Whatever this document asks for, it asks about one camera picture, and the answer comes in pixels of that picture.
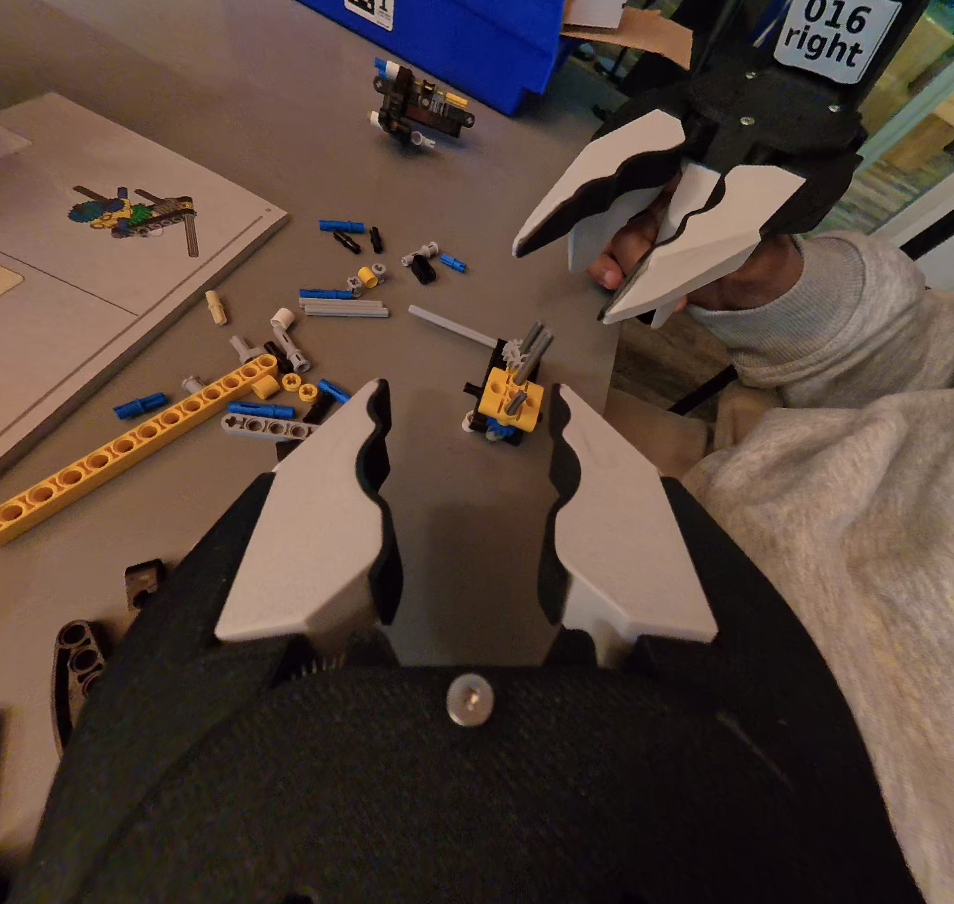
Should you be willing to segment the long thin grey lego axle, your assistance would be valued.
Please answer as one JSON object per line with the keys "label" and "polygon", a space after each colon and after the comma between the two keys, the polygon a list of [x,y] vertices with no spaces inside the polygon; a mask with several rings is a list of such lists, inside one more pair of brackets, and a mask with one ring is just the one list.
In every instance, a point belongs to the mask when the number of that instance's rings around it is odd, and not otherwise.
{"label": "long thin grey lego axle", "polygon": [[496,349],[497,347],[497,338],[485,335],[476,329],[452,321],[444,316],[435,314],[414,304],[409,305],[407,310],[408,313],[413,317],[480,344],[482,347],[488,349]]}

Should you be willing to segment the scattered small lego pins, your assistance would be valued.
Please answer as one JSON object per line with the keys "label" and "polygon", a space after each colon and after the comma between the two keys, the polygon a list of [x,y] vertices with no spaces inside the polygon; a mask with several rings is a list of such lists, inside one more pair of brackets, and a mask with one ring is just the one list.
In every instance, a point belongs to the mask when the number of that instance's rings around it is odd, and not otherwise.
{"label": "scattered small lego pins", "polygon": [[[340,243],[348,247],[353,253],[362,252],[360,246],[354,241],[353,235],[364,232],[364,224],[355,222],[345,222],[341,220],[322,220],[319,222],[322,231],[331,232],[332,236]],[[445,251],[441,251],[435,242],[421,246],[411,254],[402,258],[401,263],[407,267],[415,269],[416,278],[423,284],[431,283],[436,275],[430,265],[430,260],[437,257],[442,264],[450,267],[459,273],[466,273],[467,264],[457,259]],[[347,290],[300,290],[300,298],[321,298],[321,299],[360,299],[359,294],[363,290],[369,290],[379,284],[386,275],[386,269],[381,265],[365,266],[361,272],[348,279]],[[310,364],[302,358],[302,353],[295,346],[293,340],[288,335],[288,331],[294,325],[295,317],[290,311],[282,309],[276,313],[270,321],[270,326],[275,333],[275,337],[281,337],[280,352],[285,353],[287,363],[291,366],[293,373],[303,373],[310,370]]]}

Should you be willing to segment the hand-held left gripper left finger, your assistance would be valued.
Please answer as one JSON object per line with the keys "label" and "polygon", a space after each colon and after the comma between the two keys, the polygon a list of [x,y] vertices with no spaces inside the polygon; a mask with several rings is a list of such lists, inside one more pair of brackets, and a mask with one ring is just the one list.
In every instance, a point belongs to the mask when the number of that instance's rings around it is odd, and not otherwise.
{"label": "hand-held left gripper left finger", "polygon": [[344,644],[392,624],[403,575],[390,507],[388,381],[367,382],[272,471],[224,602],[222,643],[301,635]]}

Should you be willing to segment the person's right forearm grey sleeve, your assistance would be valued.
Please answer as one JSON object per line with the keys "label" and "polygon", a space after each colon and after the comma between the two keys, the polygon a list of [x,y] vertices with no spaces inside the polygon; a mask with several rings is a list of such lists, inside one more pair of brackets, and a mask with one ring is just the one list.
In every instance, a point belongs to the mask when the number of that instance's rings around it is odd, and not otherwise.
{"label": "person's right forearm grey sleeve", "polygon": [[687,312],[727,349],[750,388],[789,393],[793,406],[818,406],[832,382],[874,356],[915,317],[923,273],[898,248],[856,232],[795,243],[800,275],[767,304]]}

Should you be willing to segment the lego instruction booklet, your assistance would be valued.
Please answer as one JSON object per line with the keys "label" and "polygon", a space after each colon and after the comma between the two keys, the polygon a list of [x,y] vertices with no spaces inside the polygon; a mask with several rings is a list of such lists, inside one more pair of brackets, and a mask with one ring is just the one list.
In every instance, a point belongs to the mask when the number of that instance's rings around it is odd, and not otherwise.
{"label": "lego instruction booklet", "polygon": [[5,470],[289,216],[58,94],[1,121]]}

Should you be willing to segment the long yellow lego beam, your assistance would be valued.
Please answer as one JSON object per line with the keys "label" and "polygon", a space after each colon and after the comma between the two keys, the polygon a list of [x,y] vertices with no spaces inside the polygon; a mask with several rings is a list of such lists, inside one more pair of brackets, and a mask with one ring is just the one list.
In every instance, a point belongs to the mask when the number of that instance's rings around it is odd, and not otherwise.
{"label": "long yellow lego beam", "polygon": [[1,544],[12,542],[181,435],[225,412],[229,403],[243,399],[260,381],[277,373],[276,356],[264,353],[254,357],[9,498],[1,505]]}

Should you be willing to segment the person's grey sweatshirt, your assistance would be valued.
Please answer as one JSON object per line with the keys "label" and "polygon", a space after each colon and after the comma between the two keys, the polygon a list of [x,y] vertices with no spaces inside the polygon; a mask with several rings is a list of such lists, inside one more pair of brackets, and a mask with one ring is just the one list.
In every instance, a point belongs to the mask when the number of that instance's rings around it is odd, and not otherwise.
{"label": "person's grey sweatshirt", "polygon": [[952,902],[952,301],[924,288],[865,286],[805,354],[789,310],[774,345],[753,314],[691,309],[786,407],[689,485],[810,631],[924,897]]}

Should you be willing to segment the black curved lego beam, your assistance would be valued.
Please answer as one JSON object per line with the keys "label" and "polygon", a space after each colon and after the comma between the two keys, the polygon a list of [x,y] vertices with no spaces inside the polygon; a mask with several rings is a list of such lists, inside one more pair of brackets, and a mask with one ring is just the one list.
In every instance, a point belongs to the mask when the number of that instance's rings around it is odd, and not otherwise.
{"label": "black curved lego beam", "polygon": [[62,757],[93,685],[103,672],[111,642],[102,623],[73,620],[54,641],[51,717],[54,747]]}

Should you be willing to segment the yellow black lego gear assembly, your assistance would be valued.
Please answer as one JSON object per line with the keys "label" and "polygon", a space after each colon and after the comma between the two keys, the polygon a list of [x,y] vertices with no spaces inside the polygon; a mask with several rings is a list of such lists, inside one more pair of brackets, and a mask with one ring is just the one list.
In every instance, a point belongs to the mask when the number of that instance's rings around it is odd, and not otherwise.
{"label": "yellow black lego gear assembly", "polygon": [[489,443],[521,445],[540,421],[544,387],[537,382],[542,359],[555,339],[542,321],[534,321],[519,338],[497,339],[483,381],[467,383],[474,406],[462,422],[465,433],[476,433]]}

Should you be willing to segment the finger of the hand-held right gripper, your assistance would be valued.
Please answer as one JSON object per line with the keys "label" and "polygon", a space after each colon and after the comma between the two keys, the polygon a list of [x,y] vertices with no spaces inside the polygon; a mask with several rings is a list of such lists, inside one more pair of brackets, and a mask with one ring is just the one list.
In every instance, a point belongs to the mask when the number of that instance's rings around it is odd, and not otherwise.
{"label": "finger of the hand-held right gripper", "polygon": [[719,181],[721,199],[688,214],[657,244],[600,315],[605,325],[655,311],[661,325],[684,296],[737,270],[761,241],[763,227],[804,185],[799,173],[775,165],[738,165]]}
{"label": "finger of the hand-held right gripper", "polygon": [[595,138],[534,208],[513,241],[526,256],[566,236],[623,196],[644,190],[654,198],[678,169],[685,142],[681,120],[661,109]]}

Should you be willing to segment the short grey lego beam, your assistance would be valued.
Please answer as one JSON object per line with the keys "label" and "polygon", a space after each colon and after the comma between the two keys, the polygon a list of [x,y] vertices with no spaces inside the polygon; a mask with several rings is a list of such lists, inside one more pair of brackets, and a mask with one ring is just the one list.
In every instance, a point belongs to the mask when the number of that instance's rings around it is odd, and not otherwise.
{"label": "short grey lego beam", "polygon": [[292,419],[228,412],[221,419],[221,428],[230,435],[290,443],[304,441],[317,431],[318,425]]}

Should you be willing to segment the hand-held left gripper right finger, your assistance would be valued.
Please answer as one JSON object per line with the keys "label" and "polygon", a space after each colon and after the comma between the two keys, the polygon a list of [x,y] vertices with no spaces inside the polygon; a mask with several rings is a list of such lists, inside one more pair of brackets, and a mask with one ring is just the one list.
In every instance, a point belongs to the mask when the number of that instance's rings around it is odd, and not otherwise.
{"label": "hand-held left gripper right finger", "polygon": [[595,644],[712,642],[716,620],[658,470],[568,385],[554,385],[548,423],[547,620]]}

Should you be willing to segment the person's right hand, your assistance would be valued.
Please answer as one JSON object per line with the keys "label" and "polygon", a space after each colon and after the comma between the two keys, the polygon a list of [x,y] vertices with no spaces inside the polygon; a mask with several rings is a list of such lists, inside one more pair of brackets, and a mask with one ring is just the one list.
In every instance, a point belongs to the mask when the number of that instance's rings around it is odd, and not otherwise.
{"label": "person's right hand", "polygon": [[[623,285],[654,245],[669,203],[667,195],[660,196],[614,234],[587,270],[598,286],[614,291]],[[803,270],[802,255],[790,236],[768,238],[740,268],[684,296],[676,310],[688,306],[711,312],[758,309],[792,290]]]}

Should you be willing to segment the blue plastic box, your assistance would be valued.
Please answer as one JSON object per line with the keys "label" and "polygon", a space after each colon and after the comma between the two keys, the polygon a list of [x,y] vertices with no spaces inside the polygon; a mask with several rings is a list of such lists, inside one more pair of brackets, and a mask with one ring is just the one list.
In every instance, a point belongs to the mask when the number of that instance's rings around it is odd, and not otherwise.
{"label": "blue plastic box", "polygon": [[296,0],[514,115],[566,62],[565,0]]}

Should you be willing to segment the brown cardboard flap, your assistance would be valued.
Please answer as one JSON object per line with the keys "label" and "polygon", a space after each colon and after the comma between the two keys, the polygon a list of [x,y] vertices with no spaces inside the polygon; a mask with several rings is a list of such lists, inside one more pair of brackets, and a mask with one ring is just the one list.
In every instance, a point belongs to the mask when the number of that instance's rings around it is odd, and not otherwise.
{"label": "brown cardboard flap", "polygon": [[688,70],[693,32],[657,10],[630,6],[628,0],[565,0],[560,34],[634,48],[660,55]]}

